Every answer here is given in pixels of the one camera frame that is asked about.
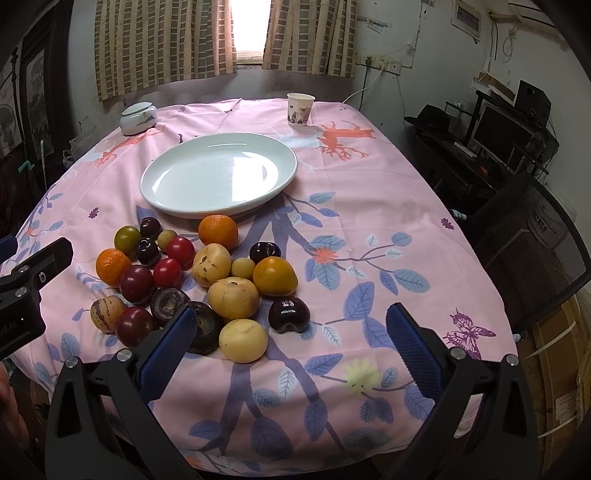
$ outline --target red tomato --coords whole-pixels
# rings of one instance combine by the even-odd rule
[[[182,279],[183,269],[174,258],[163,258],[154,267],[154,281],[160,288],[176,288]]]
[[[193,265],[195,247],[188,238],[176,236],[168,243],[166,254],[169,258],[178,260],[183,270],[188,270]]]

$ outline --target picture frame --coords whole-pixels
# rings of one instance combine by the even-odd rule
[[[74,137],[67,90],[67,52],[73,0],[60,0],[22,40],[20,110],[27,160],[43,191],[65,172],[64,150]],[[44,143],[45,174],[41,165]]]

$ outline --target white plate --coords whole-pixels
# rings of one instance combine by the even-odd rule
[[[182,218],[237,215],[271,200],[296,176],[293,150],[258,134],[198,137],[166,151],[145,169],[146,201]]]

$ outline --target dark cherry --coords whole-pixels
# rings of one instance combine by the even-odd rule
[[[154,217],[146,217],[142,220],[142,224],[139,226],[139,232],[142,236],[149,236],[156,240],[158,235],[162,232],[162,225]]]
[[[249,256],[254,263],[259,263],[263,258],[280,257],[281,249],[272,242],[257,242],[251,247]]]
[[[115,334],[126,347],[136,348],[156,328],[156,322],[147,310],[129,307],[117,320]]]
[[[149,268],[132,265],[121,275],[119,289],[128,302],[143,304],[154,294],[156,283]]]
[[[269,325],[279,333],[301,333],[309,324],[310,309],[297,297],[277,299],[269,309]]]
[[[160,260],[160,250],[156,240],[150,237],[142,238],[138,243],[136,250],[139,263],[148,268],[154,268],[154,265]]]

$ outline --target orange flower print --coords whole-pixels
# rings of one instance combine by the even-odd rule
[[[332,251],[330,248],[317,248],[312,255],[314,255],[316,263],[335,263],[336,252]]]

